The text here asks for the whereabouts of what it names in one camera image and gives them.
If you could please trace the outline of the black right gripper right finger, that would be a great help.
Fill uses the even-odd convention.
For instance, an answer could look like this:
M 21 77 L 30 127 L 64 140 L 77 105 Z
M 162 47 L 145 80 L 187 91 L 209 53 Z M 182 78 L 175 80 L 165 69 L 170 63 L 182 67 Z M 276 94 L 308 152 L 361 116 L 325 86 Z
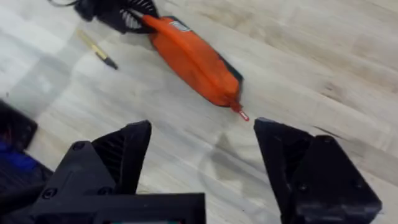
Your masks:
M 286 224 L 371 223 L 382 201 L 338 141 L 257 118 L 262 159 Z

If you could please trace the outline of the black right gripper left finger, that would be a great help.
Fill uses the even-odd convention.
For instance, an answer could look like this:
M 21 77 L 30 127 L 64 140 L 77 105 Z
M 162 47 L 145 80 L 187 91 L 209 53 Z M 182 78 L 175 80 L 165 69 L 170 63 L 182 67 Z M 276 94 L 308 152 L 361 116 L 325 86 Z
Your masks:
M 138 205 L 136 193 L 152 132 L 148 120 L 71 145 L 36 205 Z

